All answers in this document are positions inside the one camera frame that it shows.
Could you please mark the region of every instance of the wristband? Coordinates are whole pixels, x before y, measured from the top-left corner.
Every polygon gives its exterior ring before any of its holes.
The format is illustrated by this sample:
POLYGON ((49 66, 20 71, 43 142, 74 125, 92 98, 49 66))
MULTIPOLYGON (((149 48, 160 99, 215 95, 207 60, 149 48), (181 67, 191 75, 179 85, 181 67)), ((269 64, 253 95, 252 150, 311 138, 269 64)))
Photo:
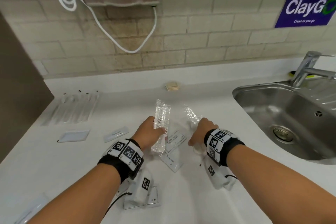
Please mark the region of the wristband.
POLYGON ((134 179, 144 162, 143 152, 133 139, 118 139, 103 156, 99 163, 114 166, 118 171, 121 182, 128 176, 134 179))
POLYGON ((226 158, 233 147, 242 144, 238 137, 224 129, 212 129, 206 133, 204 144, 207 146, 207 155, 218 165, 227 167, 226 158))

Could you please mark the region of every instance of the faucet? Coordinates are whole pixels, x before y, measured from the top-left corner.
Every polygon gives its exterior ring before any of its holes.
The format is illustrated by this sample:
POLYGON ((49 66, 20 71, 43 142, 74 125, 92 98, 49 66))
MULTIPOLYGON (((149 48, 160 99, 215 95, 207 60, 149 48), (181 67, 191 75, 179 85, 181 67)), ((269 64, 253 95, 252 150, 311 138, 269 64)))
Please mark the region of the faucet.
POLYGON ((308 74, 318 75, 335 80, 336 72, 313 68, 321 56, 334 57, 336 55, 323 55, 321 52, 316 51, 307 52, 306 56, 296 70, 294 77, 291 79, 290 85, 296 88, 300 87, 308 74))

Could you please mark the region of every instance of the stainless steel sink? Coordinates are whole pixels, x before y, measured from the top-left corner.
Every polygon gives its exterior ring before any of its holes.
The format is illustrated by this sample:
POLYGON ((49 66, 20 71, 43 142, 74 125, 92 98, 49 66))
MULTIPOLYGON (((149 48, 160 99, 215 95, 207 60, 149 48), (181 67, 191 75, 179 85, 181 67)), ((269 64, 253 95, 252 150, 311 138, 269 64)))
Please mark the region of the stainless steel sink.
POLYGON ((335 82, 311 79, 299 89, 288 82, 244 86, 233 97, 279 147, 299 158, 335 164, 335 82))

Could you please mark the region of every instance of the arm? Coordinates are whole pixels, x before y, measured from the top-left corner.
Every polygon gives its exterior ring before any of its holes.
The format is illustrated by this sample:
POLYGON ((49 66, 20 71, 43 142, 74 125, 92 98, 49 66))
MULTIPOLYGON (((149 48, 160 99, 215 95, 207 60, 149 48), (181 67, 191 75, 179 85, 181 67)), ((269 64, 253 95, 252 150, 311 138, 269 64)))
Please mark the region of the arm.
MULTIPOLYGON (((203 143, 214 128, 203 118, 188 144, 203 143)), ((336 223, 336 197, 296 171, 244 145, 230 150, 226 162, 273 223, 336 223)))
MULTIPOLYGON (((150 148, 164 128, 153 128, 154 117, 148 117, 134 136, 141 150, 150 148)), ((118 171, 100 163, 81 179, 49 202, 29 224, 99 224, 121 182, 118 171)))

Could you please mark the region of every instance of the black wire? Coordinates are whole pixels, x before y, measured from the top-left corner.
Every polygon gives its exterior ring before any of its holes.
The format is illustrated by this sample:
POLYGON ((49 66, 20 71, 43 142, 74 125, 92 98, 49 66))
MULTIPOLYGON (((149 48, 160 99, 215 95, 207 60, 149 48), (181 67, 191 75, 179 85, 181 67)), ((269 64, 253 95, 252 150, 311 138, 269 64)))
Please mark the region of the black wire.
POLYGON ((238 178, 237 178, 236 176, 234 176, 234 175, 225 175, 225 178, 228 178, 229 176, 238 179, 238 178))
POLYGON ((119 197, 117 197, 117 199, 114 200, 114 201, 112 202, 112 204, 108 207, 108 209, 107 209, 105 215, 107 214, 107 212, 109 211, 109 209, 111 209, 112 205, 114 205, 114 203, 115 203, 118 199, 120 199, 122 196, 125 196, 125 195, 132 195, 132 193, 131 193, 131 192, 126 192, 126 193, 124 193, 124 194, 121 194, 119 197))

